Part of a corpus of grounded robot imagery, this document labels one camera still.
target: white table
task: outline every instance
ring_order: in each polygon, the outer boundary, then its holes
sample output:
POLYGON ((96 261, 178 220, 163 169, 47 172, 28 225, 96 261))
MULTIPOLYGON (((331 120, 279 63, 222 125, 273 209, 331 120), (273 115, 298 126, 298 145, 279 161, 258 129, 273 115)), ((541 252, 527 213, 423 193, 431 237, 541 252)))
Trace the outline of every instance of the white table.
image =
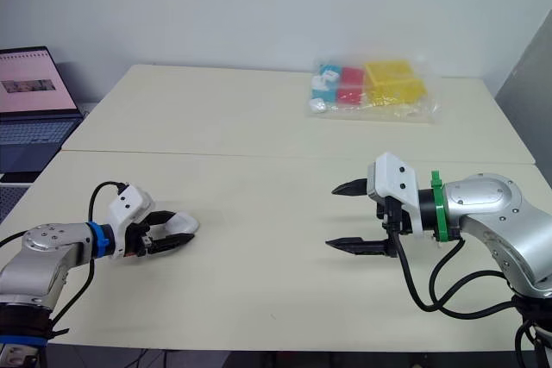
POLYGON ((63 146, 66 150, 533 164, 478 79, 434 84, 437 123, 308 116, 311 75, 135 65, 63 146))
MULTIPOLYGON (((276 159, 150 153, 62 152, 0 227, 6 236, 44 222, 79 222, 107 179, 140 185, 158 208, 185 209, 201 223, 181 250, 152 258, 97 262, 96 278, 59 328, 61 343, 178 349, 332 351, 511 350, 515 310, 478 321, 426 314, 409 297, 397 259, 355 257, 324 245, 342 236, 383 239, 375 204, 332 196, 365 174, 367 159, 276 159)), ((497 172, 552 212, 552 191, 533 165, 411 162, 421 186, 438 168, 445 181, 497 172)), ((113 194, 100 195, 102 222, 113 194)), ((430 270, 451 245, 404 237, 414 278, 427 297, 430 270)), ((4 265, 19 249, 0 250, 4 265)), ((476 270, 496 269, 468 237, 442 272, 439 290, 476 270)), ((60 305, 82 285, 70 272, 60 305)), ((482 309, 511 297, 500 279, 463 288, 452 309, 482 309)))

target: cable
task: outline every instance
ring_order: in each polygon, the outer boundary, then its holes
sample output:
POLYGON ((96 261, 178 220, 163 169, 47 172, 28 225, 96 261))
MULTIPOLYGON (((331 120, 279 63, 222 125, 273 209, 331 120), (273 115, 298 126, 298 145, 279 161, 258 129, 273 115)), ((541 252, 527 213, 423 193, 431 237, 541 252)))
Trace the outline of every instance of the cable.
MULTIPOLYGON (((398 259, 400 260, 401 267, 403 268, 403 274, 405 275, 406 287, 408 288, 408 291, 411 294, 412 300, 424 312, 435 312, 436 310, 439 310, 446 301, 443 301, 442 298, 441 298, 441 300, 433 302, 431 305, 426 305, 425 303, 423 303, 422 299, 420 298, 420 296, 417 293, 416 285, 414 284, 414 280, 412 279, 411 268, 408 265, 408 259, 406 258, 406 254, 405 254, 405 250, 403 248, 403 245, 400 242, 398 232, 391 232, 391 237, 392 237, 393 243, 395 244, 395 247, 397 249, 398 259)), ((453 250, 455 250, 454 254, 458 253, 458 251, 461 249, 461 246, 458 247, 458 245, 455 247, 455 249, 453 249, 453 250)))
POLYGON ((150 366, 152 366, 154 364, 154 362, 159 359, 159 357, 163 354, 163 351, 159 352, 154 359, 151 360, 151 362, 149 364, 146 365, 146 368, 149 368, 150 366))
POLYGON ((532 324, 532 321, 528 319, 527 321, 522 323, 521 326, 516 331, 514 346, 516 349, 517 364, 520 366, 520 368, 527 368, 524 361, 524 355, 521 352, 521 339, 524 337, 524 333, 529 329, 531 324, 532 324))
POLYGON ((97 193, 100 192, 100 190, 105 187, 106 185, 115 185, 115 187, 121 191, 126 186, 125 183, 118 183, 117 181, 104 181, 101 184, 98 184, 97 187, 92 192, 92 195, 90 197, 90 202, 88 203, 88 221, 92 221, 92 217, 94 216, 94 203, 96 202, 97 193))
MULTIPOLYGON (((90 197, 90 202, 88 203, 88 221, 93 221, 93 212, 94 212, 94 202, 96 201, 97 194, 99 191, 105 187, 106 185, 115 185, 117 190, 121 191, 124 190, 126 187, 125 183, 118 183, 117 181, 104 181, 103 183, 99 184, 94 191, 92 192, 92 195, 90 197)), ((53 328, 56 323, 58 323, 63 315, 66 314, 66 312, 69 310, 69 308, 85 293, 85 291, 88 289, 88 287, 92 283, 92 279, 94 278, 94 271, 96 266, 94 265, 94 259, 91 259, 89 262, 89 268, 88 268, 88 278, 85 281, 85 284, 82 288, 71 298, 71 300, 66 304, 66 306, 53 318, 52 320, 52 326, 53 328)))
POLYGON ((149 349, 142 349, 140 351, 140 354, 138 355, 138 358, 136 358, 134 361, 132 362, 129 362, 128 364, 126 364, 123 368, 130 368, 130 366, 136 364, 136 368, 138 368, 139 364, 140 364, 140 360, 143 358, 144 355, 147 354, 147 352, 149 351, 149 349))
POLYGON ((88 289, 90 284, 92 283, 92 279, 94 278, 94 260, 90 261, 89 264, 89 270, 88 270, 88 278, 86 279, 85 284, 83 284, 83 287, 80 288, 80 290, 71 298, 71 300, 67 303, 66 306, 63 307, 63 309, 55 316, 55 318, 52 319, 52 327, 55 326, 58 321, 60 321, 61 317, 66 314, 66 312, 69 310, 69 308, 85 293, 85 291, 88 289))
POLYGON ((457 254, 460 249, 463 247, 464 243, 463 240, 459 240, 458 244, 455 246, 453 250, 451 250, 443 259, 439 261, 439 263, 436 266, 436 270, 432 272, 432 278, 430 278, 430 282, 432 283, 430 285, 430 294, 431 294, 431 305, 426 305, 423 303, 422 299, 417 293, 416 285, 414 284, 414 280, 412 279, 412 274, 410 267, 408 265, 408 259, 406 258, 405 250, 403 248, 403 245, 400 242, 400 237, 397 232, 392 232, 391 234, 392 240, 395 244, 395 247, 397 248, 397 255, 400 260, 401 267, 403 268, 403 273, 405 275, 405 282, 406 286, 408 288, 408 291, 411 294, 412 300, 414 303, 423 311, 425 312, 435 312, 436 310, 440 310, 445 315, 451 316, 456 319, 464 319, 464 320, 471 320, 471 319, 479 319, 483 318, 485 316, 489 316, 492 314, 495 314, 501 310, 513 308, 514 304, 512 302, 504 302, 499 303, 497 305, 494 305, 490 308, 482 309, 477 312, 467 313, 463 314, 460 312, 454 312, 451 310, 448 310, 443 307, 443 305, 464 285, 470 282, 471 280, 474 280, 475 278, 480 278, 482 276, 500 276, 503 277, 504 275, 499 275, 499 272, 496 271, 479 271, 475 273, 471 273, 464 278, 460 279, 458 282, 456 282, 447 292, 442 296, 441 299, 436 300, 435 296, 435 279, 437 276, 437 273, 442 269, 442 267, 455 255, 457 254))
POLYGON ((3 247, 4 245, 7 245, 7 244, 10 243, 12 240, 19 239, 19 238, 22 237, 25 233, 27 233, 27 230, 25 230, 25 231, 23 231, 23 232, 16 233, 16 234, 12 234, 11 236, 6 237, 4 240, 0 241, 0 247, 3 247))

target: red block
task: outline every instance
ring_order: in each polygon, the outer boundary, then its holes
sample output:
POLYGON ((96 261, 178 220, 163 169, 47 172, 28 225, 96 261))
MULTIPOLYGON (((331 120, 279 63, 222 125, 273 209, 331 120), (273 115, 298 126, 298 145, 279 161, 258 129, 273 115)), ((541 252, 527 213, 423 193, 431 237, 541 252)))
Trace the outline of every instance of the red block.
POLYGON ((337 103, 359 105, 364 89, 364 70, 342 68, 342 76, 337 89, 337 103))

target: white wall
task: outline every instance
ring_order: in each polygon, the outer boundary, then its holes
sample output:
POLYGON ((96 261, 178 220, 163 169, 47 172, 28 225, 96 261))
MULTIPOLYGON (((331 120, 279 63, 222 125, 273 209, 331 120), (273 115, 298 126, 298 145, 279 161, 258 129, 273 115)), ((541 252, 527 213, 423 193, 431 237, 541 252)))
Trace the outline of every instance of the white wall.
POLYGON ((310 70, 328 53, 382 51, 495 93, 551 1, 0 0, 0 45, 48 45, 87 100, 134 63, 310 70))

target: wall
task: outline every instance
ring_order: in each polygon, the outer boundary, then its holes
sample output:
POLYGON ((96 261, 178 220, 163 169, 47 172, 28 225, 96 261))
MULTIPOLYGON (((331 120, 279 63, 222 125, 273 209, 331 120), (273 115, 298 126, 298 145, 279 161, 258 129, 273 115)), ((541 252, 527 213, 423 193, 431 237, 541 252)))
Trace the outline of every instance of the wall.
POLYGON ((0 46, 46 44, 81 100, 134 63, 310 70, 403 54, 502 85, 550 0, 0 0, 0 46))
POLYGON ((497 95, 497 102, 552 185, 552 11, 497 95))

